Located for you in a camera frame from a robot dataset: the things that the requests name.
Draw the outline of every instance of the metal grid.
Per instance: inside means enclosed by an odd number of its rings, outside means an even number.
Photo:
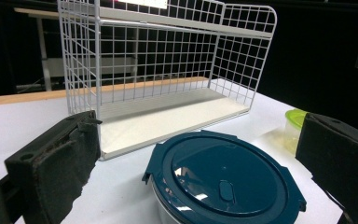
[[[203,88],[250,107],[276,25],[270,7],[208,0],[61,0],[59,12],[69,112],[97,117],[102,105]]]

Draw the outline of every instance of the lower shelf board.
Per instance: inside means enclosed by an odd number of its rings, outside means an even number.
[[[179,133],[196,130],[248,110],[249,106],[210,89],[103,105],[102,160],[156,144]]]

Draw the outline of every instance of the tabletop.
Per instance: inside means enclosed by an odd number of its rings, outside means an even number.
[[[296,223],[337,223],[342,211],[283,146],[284,113],[292,108],[258,93],[249,113],[202,129],[236,135],[287,167],[307,201],[307,211],[299,213]],[[7,157],[67,116],[64,97],[0,105],[0,178],[7,174],[4,165]],[[141,181],[153,148],[145,147],[112,160],[97,161],[89,183],[62,223],[159,224],[158,201],[151,186]]]

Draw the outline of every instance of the blue lid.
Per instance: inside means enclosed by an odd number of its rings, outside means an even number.
[[[285,167],[232,135],[201,131],[156,145],[143,181],[190,223],[294,223],[306,202]]]

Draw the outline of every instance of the yellow-green container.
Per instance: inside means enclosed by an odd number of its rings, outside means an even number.
[[[300,109],[288,110],[285,113],[286,125],[284,128],[283,143],[287,150],[289,150],[294,155],[296,155],[298,139],[300,137],[306,114],[306,111]]]

